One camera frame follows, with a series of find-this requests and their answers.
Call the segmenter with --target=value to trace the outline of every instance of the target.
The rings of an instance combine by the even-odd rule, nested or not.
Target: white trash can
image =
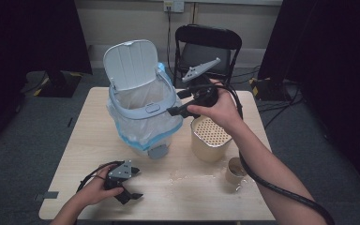
[[[138,154],[165,156],[172,134],[183,125],[183,117],[166,110],[182,103],[155,45],[132,40],[113,46],[103,63],[111,83],[107,109],[119,136]]]

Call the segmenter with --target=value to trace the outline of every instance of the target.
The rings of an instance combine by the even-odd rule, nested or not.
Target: wooden table
[[[244,106],[244,118],[268,147],[256,104],[251,93],[237,92]],[[56,199],[45,199],[39,216],[53,219],[63,204],[76,192],[80,181],[100,164],[131,159],[141,170],[124,187],[142,193],[139,200],[122,205],[115,198],[86,207],[78,219],[93,220],[272,220],[256,183],[247,176],[241,185],[225,180],[227,162],[238,157],[234,142],[224,158],[215,163],[197,159],[191,150],[192,117],[172,135],[169,153],[150,159],[134,153],[118,137],[114,121],[106,109],[107,87],[95,87],[83,105],[78,122],[68,141],[49,191]]]

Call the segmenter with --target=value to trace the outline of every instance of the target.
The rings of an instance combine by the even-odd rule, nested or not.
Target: trash can lid
[[[149,40],[127,41],[106,51],[103,64],[115,91],[140,87],[157,77],[157,48]]]

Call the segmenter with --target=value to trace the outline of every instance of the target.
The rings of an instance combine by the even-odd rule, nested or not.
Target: folding chair
[[[230,82],[236,57],[242,46],[242,39],[234,31],[188,24],[176,30],[175,42],[173,86],[176,86],[177,72],[180,72],[183,78],[183,74],[187,73],[190,67],[196,67],[216,58],[219,58],[220,62],[205,74],[223,83]]]

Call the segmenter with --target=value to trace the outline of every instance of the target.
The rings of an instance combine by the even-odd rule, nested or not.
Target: white perforated container
[[[221,159],[232,140],[222,127],[206,116],[191,122],[192,151],[202,161],[215,162]]]

